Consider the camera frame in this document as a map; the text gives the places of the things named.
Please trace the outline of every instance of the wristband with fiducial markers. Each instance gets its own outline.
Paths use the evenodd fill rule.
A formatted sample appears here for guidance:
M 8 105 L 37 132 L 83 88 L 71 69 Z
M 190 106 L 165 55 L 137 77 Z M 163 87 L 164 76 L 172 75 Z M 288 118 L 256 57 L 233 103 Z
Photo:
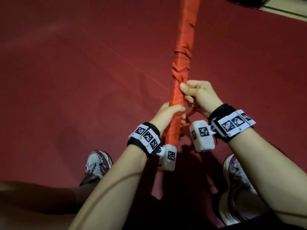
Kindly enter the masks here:
M 256 123 L 243 110 L 236 110 L 228 104 L 213 111 L 208 121 L 213 126 L 211 130 L 216 132 L 214 137 L 226 143 Z
M 127 146 L 133 144 L 144 151 L 147 157 L 156 155 L 161 145 L 160 132 L 152 123 L 140 124 L 136 130 L 129 135 Z

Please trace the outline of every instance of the shoe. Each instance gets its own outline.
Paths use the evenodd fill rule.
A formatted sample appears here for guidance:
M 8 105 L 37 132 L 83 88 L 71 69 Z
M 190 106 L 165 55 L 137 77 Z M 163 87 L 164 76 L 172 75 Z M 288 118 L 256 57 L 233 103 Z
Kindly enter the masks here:
M 229 226 L 247 220 L 236 209 L 236 197 L 240 191 L 243 189 L 248 189 L 253 193 L 256 193 L 256 191 L 234 154 L 228 156 L 225 160 L 223 174 L 228 184 L 228 191 L 220 198 L 219 212 L 224 224 Z
M 102 179 L 112 165 L 113 162 L 106 152 L 99 150 L 92 151 L 88 156 L 85 176 L 80 186 Z

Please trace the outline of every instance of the twisted fabric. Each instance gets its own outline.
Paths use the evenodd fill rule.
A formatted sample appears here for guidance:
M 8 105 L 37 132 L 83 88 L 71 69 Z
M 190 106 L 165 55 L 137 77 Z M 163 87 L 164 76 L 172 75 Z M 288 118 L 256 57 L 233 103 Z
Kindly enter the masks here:
M 192 58 L 194 27 L 200 0 L 181 0 L 182 12 L 179 20 L 179 33 L 175 47 L 173 62 L 173 87 L 169 105 L 184 105 L 180 83 L 187 83 Z M 178 145 L 180 137 L 181 113 L 176 113 L 165 135 L 165 144 Z

